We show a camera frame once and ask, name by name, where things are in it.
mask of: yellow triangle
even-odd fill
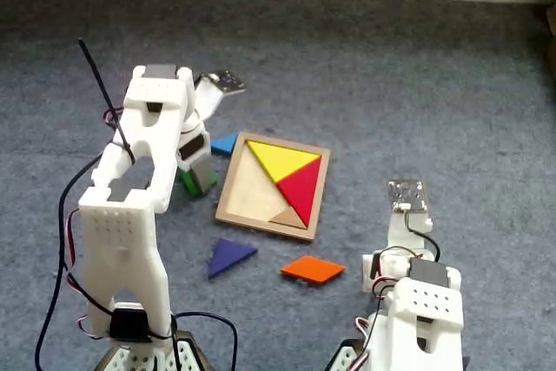
[[[319,157],[310,152],[263,142],[247,141],[247,144],[274,182],[279,182]]]
[[[293,226],[294,228],[299,229],[307,229],[307,226],[305,226],[301,218],[297,215],[297,213],[295,213],[294,208],[292,208],[291,206],[270,219],[269,222],[280,223],[281,225],[286,226]]]

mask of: tan triangle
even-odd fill
[[[297,215],[297,213],[295,213],[294,208],[292,208],[291,206],[270,219],[269,222],[280,223],[281,225],[286,226],[293,226],[294,228],[299,229],[307,229],[307,226],[305,226],[301,218]]]
[[[289,206],[249,147],[243,147],[226,210],[267,222]]]

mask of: light blue piece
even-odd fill
[[[215,139],[211,142],[210,148],[215,153],[224,154],[226,156],[231,156],[234,150],[235,140],[237,139],[237,134],[231,134],[224,136],[223,138]]]

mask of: black cable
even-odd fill
[[[368,331],[367,342],[365,342],[365,345],[363,345],[363,349],[361,350],[359,355],[357,355],[357,357],[351,362],[352,364],[355,364],[365,354],[365,351],[367,351],[368,344],[371,341],[371,335],[373,334],[373,329],[374,329],[374,324],[376,323],[376,318],[379,317],[379,312],[381,310],[382,293],[384,293],[384,290],[386,290],[387,288],[394,288],[394,286],[387,285],[387,286],[384,286],[383,288],[381,288],[381,291],[380,291],[379,297],[378,297],[379,301],[376,303],[376,314],[374,315],[373,324],[371,325],[371,328]]]
[[[235,371],[235,361],[237,359],[237,329],[235,328],[234,323],[232,323],[230,320],[226,319],[225,317],[215,315],[209,312],[183,312],[183,313],[178,313],[174,317],[176,319],[179,319],[180,317],[190,317],[190,316],[209,317],[211,319],[215,319],[216,321],[221,321],[222,323],[225,323],[226,325],[229,326],[230,329],[232,329],[232,332],[234,333],[234,352],[232,354],[232,366],[230,367],[230,370]]]
[[[60,295],[60,286],[62,284],[63,278],[63,269],[66,267],[65,265],[65,242],[64,242],[64,231],[63,231],[63,208],[66,201],[66,197],[70,192],[73,185],[81,178],[83,174],[85,174],[93,165],[95,165],[100,159],[103,154],[99,154],[95,158],[93,158],[90,162],[80,169],[75,176],[71,180],[69,180],[68,185],[60,195],[60,200],[58,202],[58,236],[59,236],[59,246],[58,246],[58,270],[56,272],[56,284],[54,286],[54,291],[52,293],[52,298],[50,299],[49,310],[44,317],[43,327],[41,328],[41,333],[36,341],[35,347],[35,367],[37,371],[42,371],[41,367],[41,349],[44,343],[44,336],[46,335],[46,331],[50,325],[50,320],[52,319],[52,315],[54,314],[54,309],[56,308],[56,303],[58,301],[58,296]]]
[[[118,133],[120,134],[120,137],[122,138],[122,148],[124,148],[128,152],[129,159],[131,160],[131,164],[135,164],[136,163],[136,157],[133,155],[133,152],[131,152],[131,147],[129,146],[129,142],[127,142],[126,139],[125,139],[125,135],[123,134],[122,126],[120,125],[120,121],[117,118],[116,109],[114,108],[114,105],[112,104],[112,101],[110,100],[110,96],[109,96],[108,92],[106,91],[106,88],[104,87],[104,82],[101,78],[101,73],[98,71],[98,67],[96,67],[95,60],[93,60],[93,57],[90,55],[89,49],[87,48],[87,45],[85,45],[85,42],[81,38],[79,38],[78,42],[79,42],[79,46],[81,47],[81,51],[83,51],[83,54],[85,55],[85,58],[87,59],[87,62],[89,63],[90,69],[93,71],[93,74],[95,75],[96,83],[98,84],[98,87],[101,90],[101,93],[103,93],[104,101],[108,105],[108,108],[110,110],[110,114],[112,115],[112,119],[114,120],[114,123],[116,124],[116,128],[118,130]]]
[[[83,295],[83,297],[85,297],[89,301],[90,304],[98,308],[101,312],[105,313],[106,315],[112,316],[112,312],[110,310],[108,310],[101,303],[93,299],[93,297],[89,293],[87,293],[83,287],[81,287],[81,284],[77,282],[73,274],[68,273],[68,278],[71,280],[71,284],[79,290],[79,292]]]
[[[180,352],[177,348],[177,321],[172,316],[172,349],[174,350],[175,369],[182,371],[182,362],[180,361]]]
[[[416,234],[417,236],[420,236],[421,238],[423,238],[424,240],[428,241],[429,243],[431,243],[434,246],[434,262],[438,262],[440,259],[440,246],[438,245],[438,243],[436,243],[436,241],[431,238],[429,235],[427,234],[423,234],[422,232],[419,232],[418,230],[412,229],[409,227],[409,212],[406,212],[404,215],[404,220],[406,223],[406,228],[409,232],[413,232],[414,234]]]

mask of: red triangle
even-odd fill
[[[305,226],[309,226],[311,209],[313,208],[316,181],[319,178],[321,158],[318,157],[305,167],[302,167],[281,179],[276,186],[284,198],[295,209]]]

